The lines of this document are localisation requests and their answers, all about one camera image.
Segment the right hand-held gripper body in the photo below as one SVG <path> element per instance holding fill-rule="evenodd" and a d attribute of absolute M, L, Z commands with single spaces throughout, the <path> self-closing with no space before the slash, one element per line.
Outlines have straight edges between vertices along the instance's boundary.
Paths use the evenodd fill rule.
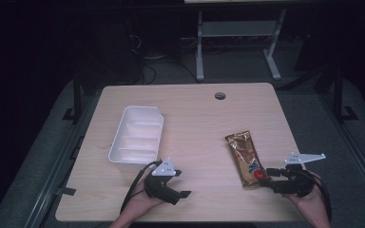
<path fill-rule="evenodd" d="M 313 175 L 303 168 L 303 164 L 307 162 L 316 162 L 324 160 L 324 154 L 301 154 L 292 152 L 288 158 L 284 160 L 285 167 L 280 168 L 280 177 L 286 180 L 271 180 L 271 189 L 279 194 L 295 194 L 298 197 L 308 195 L 316 184 Z"/>

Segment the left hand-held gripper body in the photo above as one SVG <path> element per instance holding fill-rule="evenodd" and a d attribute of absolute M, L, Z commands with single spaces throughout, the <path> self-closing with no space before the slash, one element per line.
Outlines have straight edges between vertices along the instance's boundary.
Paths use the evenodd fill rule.
<path fill-rule="evenodd" d="M 144 190 L 151 198 L 156 198 L 175 205 L 180 199 L 178 191 L 167 186 L 167 183 L 174 177 L 174 163 L 170 158 L 162 161 L 144 180 Z"/>

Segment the gold snack packet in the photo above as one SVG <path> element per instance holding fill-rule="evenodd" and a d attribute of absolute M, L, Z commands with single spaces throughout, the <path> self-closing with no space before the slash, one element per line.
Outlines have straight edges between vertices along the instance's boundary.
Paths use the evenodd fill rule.
<path fill-rule="evenodd" d="M 241 184 L 244 188 L 256 188 L 259 181 L 269 180 L 253 144 L 249 131 L 234 133 L 225 137 L 236 159 Z"/>

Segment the person's left hand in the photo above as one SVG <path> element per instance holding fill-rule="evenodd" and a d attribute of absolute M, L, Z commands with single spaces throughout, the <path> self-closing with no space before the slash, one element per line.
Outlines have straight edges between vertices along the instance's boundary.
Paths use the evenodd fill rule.
<path fill-rule="evenodd" d="M 141 181 L 134 188 L 131 199 L 127 203 L 124 212 L 133 219 L 138 219 L 161 204 L 163 204 L 162 200 L 151 198 L 147 195 L 144 190 L 144 183 Z"/>

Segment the person's right hand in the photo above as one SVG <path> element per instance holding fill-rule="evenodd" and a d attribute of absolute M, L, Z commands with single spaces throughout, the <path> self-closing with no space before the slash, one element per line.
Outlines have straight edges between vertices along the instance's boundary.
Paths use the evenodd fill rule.
<path fill-rule="evenodd" d="M 300 214 L 310 223 L 316 221 L 319 216 L 326 215 L 324 202 L 315 184 L 312 191 L 305 197 L 292 194 L 283 194 L 282 196 L 292 202 Z"/>

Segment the white plastic bin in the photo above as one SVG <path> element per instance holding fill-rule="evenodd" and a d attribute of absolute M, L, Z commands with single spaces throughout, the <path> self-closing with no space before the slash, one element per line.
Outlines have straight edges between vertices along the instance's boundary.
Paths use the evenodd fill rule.
<path fill-rule="evenodd" d="M 157 160 L 163 131 L 158 107 L 130 105 L 125 108 L 108 159 L 118 164 L 141 165 Z"/>

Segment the black metal stand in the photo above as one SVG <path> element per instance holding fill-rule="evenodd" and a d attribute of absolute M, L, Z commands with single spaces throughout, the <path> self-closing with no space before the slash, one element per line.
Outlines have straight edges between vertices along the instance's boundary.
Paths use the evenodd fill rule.
<path fill-rule="evenodd" d="M 334 80 L 333 112 L 336 119 L 343 124 L 345 121 L 357 120 L 357 115 L 350 106 L 344 106 L 343 101 L 343 75 L 340 67 L 336 68 Z"/>
<path fill-rule="evenodd" d="M 73 85 L 73 107 L 68 108 L 63 116 L 65 121 L 72 121 L 76 124 L 82 114 L 81 85 L 78 76 L 72 80 Z"/>

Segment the white metal desk frame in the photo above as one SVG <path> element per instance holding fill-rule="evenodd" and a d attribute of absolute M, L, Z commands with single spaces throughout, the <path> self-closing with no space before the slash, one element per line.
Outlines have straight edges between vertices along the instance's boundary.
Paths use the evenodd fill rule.
<path fill-rule="evenodd" d="M 281 79 L 279 69 L 275 63 L 273 53 L 279 39 L 280 31 L 286 15 L 282 9 L 276 20 L 266 21 L 219 21 L 208 22 L 202 20 L 202 12 L 198 13 L 197 25 L 197 51 L 196 51 L 196 80 L 204 80 L 202 39 L 214 37 L 270 37 L 271 43 L 263 51 L 265 61 L 269 67 L 272 78 Z"/>

